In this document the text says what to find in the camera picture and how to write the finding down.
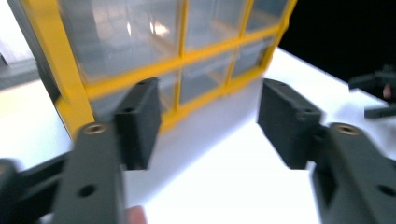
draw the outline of white surface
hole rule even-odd
[[[382,105],[277,50],[266,77],[289,83],[326,112],[372,136],[394,158],[395,119],[367,121]],[[308,171],[284,166],[255,123],[260,82],[218,99],[162,134],[150,169],[125,172],[127,206],[144,205],[155,223],[318,223]],[[65,152],[70,140],[40,82],[0,92],[0,157],[22,168]]]

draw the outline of transparent drawer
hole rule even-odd
[[[288,0],[255,0],[247,22],[247,31],[257,31],[277,24]]]
[[[223,85],[232,58],[231,53],[225,53],[183,68],[180,103],[185,104]]]
[[[171,73],[159,77],[158,89],[160,93],[161,111],[163,113],[171,111],[175,105],[175,86],[177,74]]]
[[[273,42],[274,38],[270,37],[240,48],[233,67],[232,78],[239,77],[246,71],[259,66],[267,47]]]
[[[191,0],[186,34],[187,49],[237,36],[246,0]]]
[[[163,113],[171,110],[174,106],[176,80],[176,73],[168,73],[159,77],[158,93],[160,97],[161,111]],[[113,119],[114,111],[116,111],[123,98],[133,87],[134,86],[91,101],[91,108],[95,119],[111,121]]]
[[[91,82],[177,55],[179,0],[59,0],[80,73]]]

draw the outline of yellow drawer cabinet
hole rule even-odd
[[[260,78],[296,0],[21,0],[73,137],[159,78],[162,131]]]

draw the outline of bolt hole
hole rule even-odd
[[[78,191],[78,197],[80,198],[87,198],[93,195],[96,192],[96,187],[94,185],[87,185],[82,187]]]
[[[358,135],[360,134],[359,130],[348,125],[337,125],[336,126],[338,132],[344,133],[344,134],[349,134],[349,135]]]
[[[128,107],[128,108],[125,108],[125,109],[124,109],[124,112],[125,112],[125,113],[131,113],[132,111],[134,111],[134,109],[131,108],[131,107]]]
[[[377,186],[379,191],[381,191],[382,193],[390,196],[390,197],[396,197],[396,191],[388,186],[384,186],[384,185],[378,185]]]
[[[86,134],[96,134],[96,133],[102,133],[107,129],[106,125],[103,124],[93,124],[91,126],[88,126],[85,128],[85,133]]]

